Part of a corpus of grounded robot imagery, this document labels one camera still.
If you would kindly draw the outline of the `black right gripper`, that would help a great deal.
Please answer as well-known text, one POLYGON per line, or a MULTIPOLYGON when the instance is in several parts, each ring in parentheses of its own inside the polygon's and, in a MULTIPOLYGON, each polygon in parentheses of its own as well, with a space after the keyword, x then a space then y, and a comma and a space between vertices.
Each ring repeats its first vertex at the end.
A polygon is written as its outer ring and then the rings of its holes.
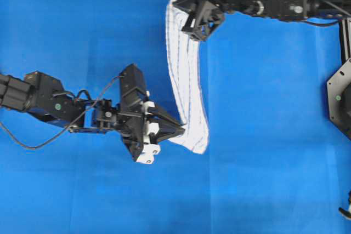
POLYGON ((175 0, 174 7, 187 13, 182 32, 195 41, 206 41, 224 21, 221 0, 175 0))

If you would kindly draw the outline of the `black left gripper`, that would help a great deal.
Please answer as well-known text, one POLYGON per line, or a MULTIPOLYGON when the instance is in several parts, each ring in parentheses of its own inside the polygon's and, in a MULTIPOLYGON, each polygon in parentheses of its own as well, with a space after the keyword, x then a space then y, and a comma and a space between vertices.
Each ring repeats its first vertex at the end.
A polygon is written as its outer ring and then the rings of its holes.
POLYGON ((157 144, 183 135, 185 129, 154 102, 148 102, 148 121, 151 123, 147 123, 144 103, 148 100, 148 93, 143 73, 135 64, 122 70, 119 80, 120 103, 115 128, 135 162, 152 164, 161 150, 157 144))

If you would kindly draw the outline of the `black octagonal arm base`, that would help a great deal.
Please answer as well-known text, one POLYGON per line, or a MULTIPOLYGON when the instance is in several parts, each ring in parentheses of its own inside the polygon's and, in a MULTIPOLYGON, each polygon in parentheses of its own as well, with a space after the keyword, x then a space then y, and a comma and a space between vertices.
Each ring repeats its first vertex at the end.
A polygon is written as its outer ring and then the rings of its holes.
POLYGON ((350 139, 350 59, 327 81, 330 121, 350 139))

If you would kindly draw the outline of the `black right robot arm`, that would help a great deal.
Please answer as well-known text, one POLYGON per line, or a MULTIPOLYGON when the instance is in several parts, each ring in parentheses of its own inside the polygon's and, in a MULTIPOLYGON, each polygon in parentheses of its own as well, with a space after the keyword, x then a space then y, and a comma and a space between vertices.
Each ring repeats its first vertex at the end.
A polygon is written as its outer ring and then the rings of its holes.
POLYGON ((175 0, 173 5, 188 14, 182 32, 195 41, 206 41, 225 15, 235 12, 283 22, 319 18, 335 24, 350 17, 350 0, 175 0))

